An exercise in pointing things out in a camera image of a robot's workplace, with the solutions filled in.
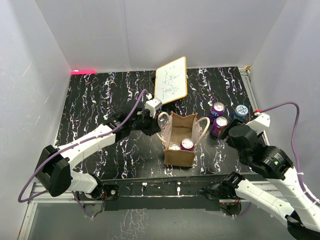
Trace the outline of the black front base bar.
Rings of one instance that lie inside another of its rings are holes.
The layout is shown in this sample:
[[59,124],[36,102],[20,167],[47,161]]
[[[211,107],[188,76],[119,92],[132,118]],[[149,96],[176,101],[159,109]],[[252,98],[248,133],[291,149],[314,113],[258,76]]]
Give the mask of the black front base bar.
[[225,175],[103,180],[105,211],[147,209],[205,209],[219,211],[226,203],[238,203],[222,187]]

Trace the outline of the blue beverage can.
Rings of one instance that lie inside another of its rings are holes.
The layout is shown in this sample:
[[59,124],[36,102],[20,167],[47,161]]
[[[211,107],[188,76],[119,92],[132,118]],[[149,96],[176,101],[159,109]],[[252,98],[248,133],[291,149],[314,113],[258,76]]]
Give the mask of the blue beverage can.
[[233,117],[235,119],[243,121],[248,113],[249,113],[248,107],[243,104],[239,104],[234,109]]

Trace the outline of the purple soda can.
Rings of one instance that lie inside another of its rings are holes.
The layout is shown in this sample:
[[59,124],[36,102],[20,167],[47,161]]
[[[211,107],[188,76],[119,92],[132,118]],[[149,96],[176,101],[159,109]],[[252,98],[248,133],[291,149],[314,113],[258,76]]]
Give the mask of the purple soda can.
[[227,125],[228,120],[223,116],[219,116],[213,122],[213,125],[210,130],[210,135],[214,138],[219,138],[221,130]]
[[221,102],[215,102],[210,109],[209,119],[213,123],[215,119],[221,117],[225,111],[225,105]]

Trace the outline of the pink tape strip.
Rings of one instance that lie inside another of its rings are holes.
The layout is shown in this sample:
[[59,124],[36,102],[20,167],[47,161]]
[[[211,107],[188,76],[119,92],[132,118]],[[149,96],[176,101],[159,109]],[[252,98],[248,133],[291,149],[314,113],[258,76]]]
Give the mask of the pink tape strip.
[[71,75],[90,75],[90,74],[95,74],[96,71],[95,70],[73,70],[71,72]]

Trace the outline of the patterned canvas tote bag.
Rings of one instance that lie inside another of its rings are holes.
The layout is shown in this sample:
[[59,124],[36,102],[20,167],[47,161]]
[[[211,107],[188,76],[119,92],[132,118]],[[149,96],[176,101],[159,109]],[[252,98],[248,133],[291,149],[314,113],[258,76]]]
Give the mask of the patterned canvas tote bag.
[[161,112],[165,125],[158,134],[164,147],[164,163],[176,167],[191,168],[196,157],[196,149],[206,135],[211,124],[208,117],[198,119],[198,115],[181,116],[174,112]]

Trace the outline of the purple can front right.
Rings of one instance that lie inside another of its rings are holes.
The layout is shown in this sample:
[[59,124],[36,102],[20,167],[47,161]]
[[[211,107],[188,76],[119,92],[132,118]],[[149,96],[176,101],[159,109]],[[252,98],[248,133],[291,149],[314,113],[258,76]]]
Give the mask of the purple can front right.
[[184,138],[180,142],[180,148],[183,151],[193,151],[195,148],[194,141],[191,138]]

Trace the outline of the purple can front left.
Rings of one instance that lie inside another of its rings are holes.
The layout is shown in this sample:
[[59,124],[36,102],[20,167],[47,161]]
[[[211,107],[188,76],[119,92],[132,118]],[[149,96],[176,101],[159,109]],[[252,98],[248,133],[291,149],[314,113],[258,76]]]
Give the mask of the purple can front left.
[[171,143],[171,144],[169,144],[167,149],[172,150],[172,151],[179,151],[179,150],[181,150],[181,147],[180,147],[180,144],[178,144],[178,143]]

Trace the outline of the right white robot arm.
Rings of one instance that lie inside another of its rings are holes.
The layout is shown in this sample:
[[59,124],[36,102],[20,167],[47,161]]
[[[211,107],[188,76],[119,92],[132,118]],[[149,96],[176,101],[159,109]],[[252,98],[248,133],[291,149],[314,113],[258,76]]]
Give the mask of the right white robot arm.
[[264,113],[248,123],[233,119],[223,127],[219,138],[237,151],[243,165],[265,178],[285,199],[262,190],[237,172],[230,173],[221,183],[223,194],[230,199],[248,200],[263,209],[278,219],[296,240],[318,240],[320,202],[300,183],[298,171],[287,154],[260,141],[270,122]]

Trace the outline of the small wood-framed whiteboard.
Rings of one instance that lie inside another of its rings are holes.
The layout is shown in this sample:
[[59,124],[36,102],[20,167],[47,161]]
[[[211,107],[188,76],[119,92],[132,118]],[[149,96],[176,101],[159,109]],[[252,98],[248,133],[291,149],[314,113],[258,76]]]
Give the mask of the small wood-framed whiteboard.
[[155,71],[154,97],[163,105],[188,95],[187,58],[182,56]]

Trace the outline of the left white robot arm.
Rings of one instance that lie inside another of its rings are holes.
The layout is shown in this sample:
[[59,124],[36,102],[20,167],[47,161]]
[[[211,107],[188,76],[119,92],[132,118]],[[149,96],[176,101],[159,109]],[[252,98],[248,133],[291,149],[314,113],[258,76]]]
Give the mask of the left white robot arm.
[[71,143],[59,147],[48,145],[42,150],[35,177],[51,197],[74,191],[97,200],[103,195],[103,183],[97,176],[75,172],[74,168],[99,150],[128,137],[132,131],[147,136],[159,133],[158,117],[152,116],[148,109],[138,109],[132,115],[120,112]]

